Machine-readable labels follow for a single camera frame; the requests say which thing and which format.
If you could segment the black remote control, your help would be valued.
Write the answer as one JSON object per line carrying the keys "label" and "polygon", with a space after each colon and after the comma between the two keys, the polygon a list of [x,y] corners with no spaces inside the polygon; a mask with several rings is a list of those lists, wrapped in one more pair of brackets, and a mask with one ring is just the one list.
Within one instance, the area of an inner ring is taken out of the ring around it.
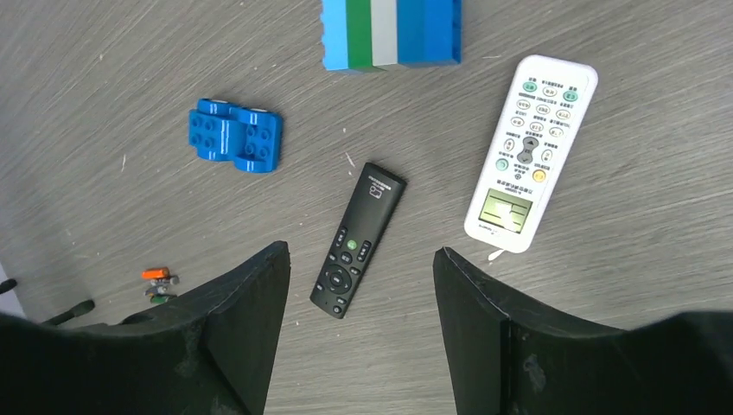
{"label": "black remote control", "polygon": [[364,164],[310,294],[330,316],[345,316],[406,185],[387,169]]}

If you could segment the orange battery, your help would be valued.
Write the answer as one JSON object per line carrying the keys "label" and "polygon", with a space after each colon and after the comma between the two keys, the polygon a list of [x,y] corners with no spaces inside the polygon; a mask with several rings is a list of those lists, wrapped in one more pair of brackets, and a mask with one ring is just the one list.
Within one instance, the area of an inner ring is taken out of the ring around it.
{"label": "orange battery", "polygon": [[142,279],[145,280],[158,280],[170,277],[170,271],[168,267],[151,268],[142,272]]}

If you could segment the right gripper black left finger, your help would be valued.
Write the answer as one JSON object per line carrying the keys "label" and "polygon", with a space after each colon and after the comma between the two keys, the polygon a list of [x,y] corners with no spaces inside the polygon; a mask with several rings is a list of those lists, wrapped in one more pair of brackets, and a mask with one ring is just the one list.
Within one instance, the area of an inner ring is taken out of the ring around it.
{"label": "right gripper black left finger", "polygon": [[4,414],[260,414],[290,285],[288,245],[121,323],[1,318]]}

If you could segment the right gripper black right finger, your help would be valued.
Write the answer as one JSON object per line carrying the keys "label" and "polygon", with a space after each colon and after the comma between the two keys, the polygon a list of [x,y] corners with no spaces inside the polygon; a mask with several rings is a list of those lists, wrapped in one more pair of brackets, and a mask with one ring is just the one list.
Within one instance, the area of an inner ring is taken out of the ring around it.
{"label": "right gripper black right finger", "polygon": [[433,278],[460,414],[732,411],[729,311],[617,329],[552,308],[448,247]]}

